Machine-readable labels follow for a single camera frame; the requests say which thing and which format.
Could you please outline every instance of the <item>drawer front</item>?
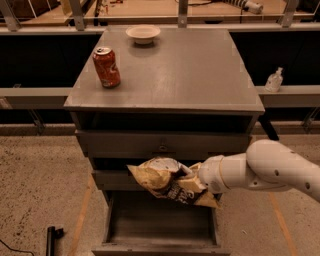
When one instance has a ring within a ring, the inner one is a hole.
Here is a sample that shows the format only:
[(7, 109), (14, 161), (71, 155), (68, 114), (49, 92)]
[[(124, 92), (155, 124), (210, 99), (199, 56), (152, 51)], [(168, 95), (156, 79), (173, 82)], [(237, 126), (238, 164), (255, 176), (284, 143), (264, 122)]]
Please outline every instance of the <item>drawer front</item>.
[(79, 144), (90, 158), (167, 156), (177, 160), (205, 160), (212, 155), (243, 153), (250, 136), (199, 133), (141, 133), (77, 131)]

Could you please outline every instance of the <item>metal bar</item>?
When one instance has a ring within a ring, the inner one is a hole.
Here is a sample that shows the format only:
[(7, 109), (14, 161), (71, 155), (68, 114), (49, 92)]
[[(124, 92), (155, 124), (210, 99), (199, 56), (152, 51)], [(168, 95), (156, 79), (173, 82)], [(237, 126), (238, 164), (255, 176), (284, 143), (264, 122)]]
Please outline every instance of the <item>metal bar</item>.
[(316, 14), (318, 13), (319, 8), (320, 8), (320, 1), (319, 1), (318, 5), (317, 5), (315, 11), (314, 11), (314, 16), (313, 17), (316, 16)]
[(277, 93), (255, 88), (265, 108), (320, 107), (320, 85), (286, 85)]
[(37, 126), (38, 135), (41, 135), (45, 129), (45, 126), (43, 124), (40, 114), (38, 113), (37, 110), (34, 110), (34, 109), (30, 109), (29, 114), (32, 117), (35, 126)]
[(306, 132), (310, 132), (310, 127), (313, 123), (313, 121), (316, 119), (316, 116), (320, 112), (320, 107), (312, 109), (308, 115), (305, 117), (305, 119), (302, 122), (302, 127)]
[(83, 31), (85, 29), (85, 23), (83, 18), (83, 12), (79, 0), (69, 0), (72, 9), (72, 15), (77, 30)]
[(284, 27), (288, 28), (292, 24), (294, 13), (299, 4), (299, 0), (288, 0), (286, 8), (284, 10), (284, 15), (280, 17), (278, 23)]
[(63, 109), (72, 88), (1, 88), (0, 109)]
[(17, 31), (21, 26), (16, 16), (14, 15), (8, 0), (0, 1), (0, 10), (6, 21), (7, 27), (10, 31)]
[[(116, 27), (128, 27), (128, 25), (112, 25)], [(176, 28), (176, 24), (162, 24), (161, 28)], [(229, 32), (296, 32), (296, 31), (320, 31), (320, 23), (305, 22), (293, 23), (289, 28), (283, 28), (278, 23), (242, 23), (242, 24), (189, 24), (188, 28), (194, 29), (226, 29)], [(7, 28), (0, 27), (0, 36), (21, 36), (21, 35), (87, 35), (102, 34), (105, 27), (86, 26), (85, 31), (78, 31), (74, 27), (22, 27), (12, 33)]]
[(178, 28), (186, 28), (188, 23), (188, 0), (179, 1)]

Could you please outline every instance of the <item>white bowl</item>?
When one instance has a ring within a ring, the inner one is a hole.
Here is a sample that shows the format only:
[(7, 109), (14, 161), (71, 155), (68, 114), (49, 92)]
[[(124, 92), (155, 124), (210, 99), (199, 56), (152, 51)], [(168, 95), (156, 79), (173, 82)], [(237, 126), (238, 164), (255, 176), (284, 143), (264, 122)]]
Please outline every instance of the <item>white bowl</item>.
[(137, 44), (150, 44), (160, 34), (160, 28), (154, 25), (136, 25), (129, 27), (126, 33)]

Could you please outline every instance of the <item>black stand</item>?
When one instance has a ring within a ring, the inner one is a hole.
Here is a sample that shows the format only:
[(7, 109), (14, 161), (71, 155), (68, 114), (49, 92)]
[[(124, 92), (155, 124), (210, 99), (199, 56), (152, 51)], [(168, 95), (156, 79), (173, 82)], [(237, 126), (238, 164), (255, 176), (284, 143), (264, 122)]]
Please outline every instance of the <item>black stand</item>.
[(48, 227), (47, 230), (47, 251), (46, 256), (54, 256), (55, 240), (63, 237), (63, 229), (57, 229), (55, 227)]
[(264, 129), (270, 140), (279, 140), (278, 134), (272, 126), (270, 119), (266, 113), (264, 113), (262, 116), (259, 116), (258, 121), (260, 122), (262, 128)]

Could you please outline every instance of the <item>gray cabinet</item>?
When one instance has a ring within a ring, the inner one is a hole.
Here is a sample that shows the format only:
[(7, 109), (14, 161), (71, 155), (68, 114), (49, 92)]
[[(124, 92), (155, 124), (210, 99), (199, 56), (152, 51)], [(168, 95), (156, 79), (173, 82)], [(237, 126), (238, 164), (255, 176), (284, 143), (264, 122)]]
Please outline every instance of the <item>gray cabinet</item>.
[(228, 255), (214, 210), (156, 200), (126, 168), (159, 155), (188, 164), (246, 150), (264, 108), (228, 31), (161, 28), (142, 46), (108, 27), (97, 46), (115, 51), (120, 86), (103, 88), (89, 58), (65, 103), (109, 204), (94, 253)]

